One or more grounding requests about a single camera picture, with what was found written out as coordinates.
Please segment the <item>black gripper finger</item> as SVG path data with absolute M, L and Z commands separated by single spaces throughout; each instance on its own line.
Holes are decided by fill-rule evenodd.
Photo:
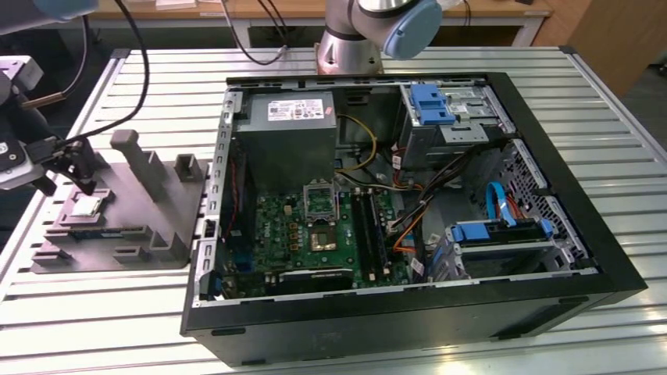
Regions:
M 92 195 L 97 187 L 95 173 L 107 168 L 107 163 L 95 152 L 87 138 L 64 146 L 63 158 L 61 174 L 68 177 L 85 195 Z
M 31 185 L 44 196 L 52 196 L 55 194 L 56 184 L 44 173 L 31 182 Z

